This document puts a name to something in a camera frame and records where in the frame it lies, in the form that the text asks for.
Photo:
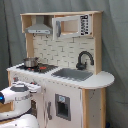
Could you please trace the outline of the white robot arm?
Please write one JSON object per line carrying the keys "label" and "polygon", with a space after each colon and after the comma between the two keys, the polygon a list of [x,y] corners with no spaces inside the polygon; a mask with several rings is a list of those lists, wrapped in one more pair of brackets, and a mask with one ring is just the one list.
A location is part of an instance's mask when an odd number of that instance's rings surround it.
{"label": "white robot arm", "polygon": [[10,87],[0,91],[0,103],[12,102],[14,110],[0,113],[0,128],[40,128],[37,118],[31,114],[31,97],[29,88],[22,82],[14,82]]}

